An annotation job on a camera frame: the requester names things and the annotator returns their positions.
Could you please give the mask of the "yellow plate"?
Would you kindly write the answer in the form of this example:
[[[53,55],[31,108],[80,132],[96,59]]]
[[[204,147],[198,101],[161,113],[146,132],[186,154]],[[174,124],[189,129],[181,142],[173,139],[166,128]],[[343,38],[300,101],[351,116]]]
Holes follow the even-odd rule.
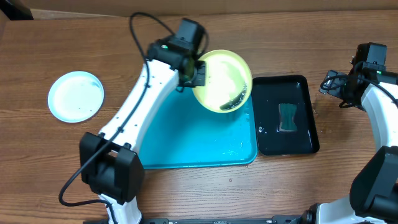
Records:
[[[206,109],[215,113],[238,110],[252,90],[252,74],[246,61],[229,50],[212,50],[200,57],[206,64],[205,85],[193,94]]]

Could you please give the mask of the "green orange sponge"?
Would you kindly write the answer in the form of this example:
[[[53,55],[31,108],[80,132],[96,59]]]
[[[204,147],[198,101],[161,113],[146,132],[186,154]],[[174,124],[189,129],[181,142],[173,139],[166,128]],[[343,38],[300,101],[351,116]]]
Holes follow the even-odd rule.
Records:
[[[279,104],[279,131],[296,132],[297,126],[294,118],[297,112],[297,105],[290,103]]]

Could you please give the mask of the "light blue plate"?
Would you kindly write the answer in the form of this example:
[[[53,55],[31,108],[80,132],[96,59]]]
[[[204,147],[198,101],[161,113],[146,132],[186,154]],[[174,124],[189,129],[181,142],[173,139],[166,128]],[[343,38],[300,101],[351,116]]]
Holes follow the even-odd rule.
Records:
[[[101,108],[104,88],[100,80],[89,72],[69,72],[51,86],[47,104],[54,117],[66,123],[90,119]]]

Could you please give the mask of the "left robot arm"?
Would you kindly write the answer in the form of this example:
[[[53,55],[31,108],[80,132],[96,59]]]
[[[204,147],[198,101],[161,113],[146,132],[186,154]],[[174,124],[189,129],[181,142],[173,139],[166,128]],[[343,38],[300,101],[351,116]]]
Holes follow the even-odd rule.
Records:
[[[175,33],[150,44],[139,79],[122,107],[99,134],[80,140],[79,174],[106,206],[108,223],[140,223],[136,196],[144,180],[139,150],[154,116],[172,91],[205,84],[199,58],[205,28],[184,18]]]

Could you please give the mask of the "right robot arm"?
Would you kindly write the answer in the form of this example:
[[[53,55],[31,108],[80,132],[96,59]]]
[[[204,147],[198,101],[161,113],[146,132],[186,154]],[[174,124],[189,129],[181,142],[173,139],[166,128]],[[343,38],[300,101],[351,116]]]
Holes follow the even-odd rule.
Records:
[[[397,223],[397,74],[387,71],[386,53],[386,45],[359,44],[349,73],[330,70],[320,84],[340,108],[367,114],[376,150],[348,196],[316,203],[292,223]]]

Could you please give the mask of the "teal plastic tray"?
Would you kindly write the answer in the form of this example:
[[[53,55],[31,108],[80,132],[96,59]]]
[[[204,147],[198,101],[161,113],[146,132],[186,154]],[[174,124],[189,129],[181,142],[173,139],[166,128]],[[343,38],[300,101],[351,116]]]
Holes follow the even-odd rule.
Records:
[[[191,90],[165,99],[142,142],[145,169],[246,165],[257,156],[252,101],[230,113],[204,108]]]

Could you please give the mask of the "black water tray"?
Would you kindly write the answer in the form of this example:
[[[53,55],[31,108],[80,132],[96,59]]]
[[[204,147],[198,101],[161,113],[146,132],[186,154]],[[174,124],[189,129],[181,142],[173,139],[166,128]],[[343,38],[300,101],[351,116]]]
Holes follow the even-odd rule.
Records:
[[[307,79],[302,75],[257,77],[252,81],[257,148],[265,156],[314,154],[319,151]],[[279,104],[297,105],[296,132],[279,131]]]

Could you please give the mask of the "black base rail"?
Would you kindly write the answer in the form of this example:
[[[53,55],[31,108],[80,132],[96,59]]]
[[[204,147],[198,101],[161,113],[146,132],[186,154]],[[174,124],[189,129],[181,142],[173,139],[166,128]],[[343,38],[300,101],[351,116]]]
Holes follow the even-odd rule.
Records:
[[[300,223],[302,217],[298,215],[275,215],[272,218],[227,218],[227,219],[179,219],[167,218],[143,219],[140,224],[289,224]]]

